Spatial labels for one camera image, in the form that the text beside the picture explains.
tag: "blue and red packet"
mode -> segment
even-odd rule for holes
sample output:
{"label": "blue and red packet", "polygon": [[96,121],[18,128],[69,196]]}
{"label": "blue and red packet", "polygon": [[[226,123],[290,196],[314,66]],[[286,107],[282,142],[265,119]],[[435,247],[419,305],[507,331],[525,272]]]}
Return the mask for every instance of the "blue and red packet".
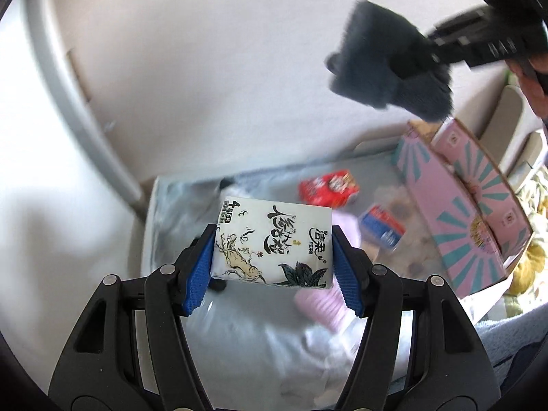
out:
{"label": "blue and red packet", "polygon": [[374,204],[360,217],[360,228],[365,239],[393,250],[406,229],[388,211]]}

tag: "silver screw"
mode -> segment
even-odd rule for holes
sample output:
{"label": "silver screw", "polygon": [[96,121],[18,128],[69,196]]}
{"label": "silver screw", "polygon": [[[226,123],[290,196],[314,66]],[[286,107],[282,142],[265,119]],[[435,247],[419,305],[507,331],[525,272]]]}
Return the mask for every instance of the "silver screw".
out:
{"label": "silver screw", "polygon": [[443,278],[440,277],[440,276],[437,276],[437,275],[434,275],[434,276],[430,279],[430,282],[431,282],[434,286],[437,286],[437,287],[442,287],[442,286],[445,284],[445,281],[443,280]]}
{"label": "silver screw", "polygon": [[386,272],[387,272],[386,267],[384,267],[382,264],[375,264],[371,268],[371,271],[372,273],[374,273],[375,275],[378,275],[379,277],[386,275]]}
{"label": "silver screw", "polygon": [[113,285],[116,282],[117,278],[116,275],[107,275],[105,278],[103,278],[103,284],[105,286]]}
{"label": "silver screw", "polygon": [[171,275],[175,271],[175,266],[173,264],[164,264],[160,267],[160,273],[162,275]]}

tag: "white tissue packet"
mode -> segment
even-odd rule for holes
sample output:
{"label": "white tissue packet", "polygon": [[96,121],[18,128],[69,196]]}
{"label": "white tissue packet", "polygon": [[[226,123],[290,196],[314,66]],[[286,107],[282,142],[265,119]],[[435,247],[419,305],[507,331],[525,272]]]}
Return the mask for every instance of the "white tissue packet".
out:
{"label": "white tissue packet", "polygon": [[329,289],[331,209],[227,196],[217,223],[211,276]]}

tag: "dark fuzzy fabric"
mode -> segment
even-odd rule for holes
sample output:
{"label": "dark fuzzy fabric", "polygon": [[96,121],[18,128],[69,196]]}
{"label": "dark fuzzy fabric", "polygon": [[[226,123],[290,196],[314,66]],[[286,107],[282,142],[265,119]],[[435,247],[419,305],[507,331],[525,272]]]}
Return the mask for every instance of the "dark fuzzy fabric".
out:
{"label": "dark fuzzy fabric", "polygon": [[402,80],[388,65],[395,53],[422,41],[427,40],[401,15],[359,1],[341,51],[326,63],[335,75],[331,90],[377,109],[398,105],[428,122],[445,119],[452,109],[448,66]]}

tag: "white wall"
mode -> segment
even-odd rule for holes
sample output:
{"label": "white wall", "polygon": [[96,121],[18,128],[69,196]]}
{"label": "white wall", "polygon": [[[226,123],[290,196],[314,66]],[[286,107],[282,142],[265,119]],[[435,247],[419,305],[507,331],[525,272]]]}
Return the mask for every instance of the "white wall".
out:
{"label": "white wall", "polygon": [[[355,0],[56,0],[91,107],[131,172],[189,178],[301,162],[390,135],[410,117],[332,94],[325,57]],[[372,0],[419,29],[481,0]],[[454,69],[473,128],[501,68]]]}
{"label": "white wall", "polygon": [[60,120],[24,0],[0,20],[0,329],[45,391],[103,276],[140,276],[142,225]]}

